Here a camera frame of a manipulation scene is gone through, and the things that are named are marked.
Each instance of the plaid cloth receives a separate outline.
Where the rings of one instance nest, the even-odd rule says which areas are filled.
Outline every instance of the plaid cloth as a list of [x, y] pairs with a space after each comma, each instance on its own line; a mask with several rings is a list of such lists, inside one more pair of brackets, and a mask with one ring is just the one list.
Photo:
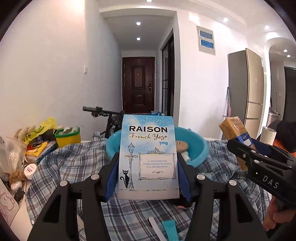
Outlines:
[[[101, 138], [99, 133], [94, 133], [91, 142], [68, 145], [55, 150], [41, 161], [27, 192], [26, 206], [31, 221], [36, 220], [61, 180], [68, 180], [70, 183], [83, 181], [109, 163], [105, 144], [105, 139]], [[208, 157], [198, 168], [198, 172], [214, 181], [236, 180], [263, 221], [269, 204], [267, 192], [247, 180], [236, 157], [228, 152], [226, 141], [210, 141], [208, 144]], [[167, 200], [122, 200], [118, 199], [116, 193], [107, 203], [102, 203], [102, 208], [112, 241], [158, 241], [148, 222], [150, 216], [154, 217], [165, 237], [167, 236], [161, 222], [174, 219], [179, 238], [184, 239], [193, 212], [192, 207], [186, 210], [178, 209]], [[78, 200], [77, 213], [82, 217], [81, 200]], [[215, 200], [210, 240], [216, 238], [218, 219], [219, 200]], [[84, 228], [79, 230], [79, 236], [80, 240], [86, 240]]]

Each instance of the cartoon bear drawing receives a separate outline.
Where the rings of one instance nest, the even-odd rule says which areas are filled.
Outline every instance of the cartoon bear drawing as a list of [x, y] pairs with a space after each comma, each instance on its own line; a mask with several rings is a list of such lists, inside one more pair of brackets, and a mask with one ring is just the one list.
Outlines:
[[15, 206], [15, 201], [13, 198], [9, 198], [6, 193], [2, 193], [0, 194], [0, 204], [10, 211]]
[[0, 213], [2, 214], [5, 221], [8, 222], [8, 216], [6, 214], [4, 214], [4, 211], [0, 209]]

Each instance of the black hair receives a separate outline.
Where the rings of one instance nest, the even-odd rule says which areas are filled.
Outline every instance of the black hair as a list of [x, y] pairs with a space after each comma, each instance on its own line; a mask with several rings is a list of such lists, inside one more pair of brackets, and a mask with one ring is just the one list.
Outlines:
[[276, 127], [276, 139], [279, 140], [288, 152], [296, 152], [296, 121], [281, 121]]

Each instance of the human hand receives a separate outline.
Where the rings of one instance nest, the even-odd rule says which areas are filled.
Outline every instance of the human hand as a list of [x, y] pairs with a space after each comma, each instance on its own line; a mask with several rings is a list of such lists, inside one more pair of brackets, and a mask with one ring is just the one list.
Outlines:
[[292, 221], [295, 214], [296, 209], [288, 209], [279, 212], [276, 198], [273, 196], [265, 214], [263, 228], [268, 231], [269, 229], [274, 229], [277, 223], [289, 223]]

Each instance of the gold refrigerator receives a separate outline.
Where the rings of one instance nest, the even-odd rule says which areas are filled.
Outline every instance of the gold refrigerator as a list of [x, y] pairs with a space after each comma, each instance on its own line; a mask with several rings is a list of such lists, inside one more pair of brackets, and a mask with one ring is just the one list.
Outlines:
[[231, 116], [238, 116], [256, 139], [264, 99], [262, 58], [246, 49], [228, 55]]

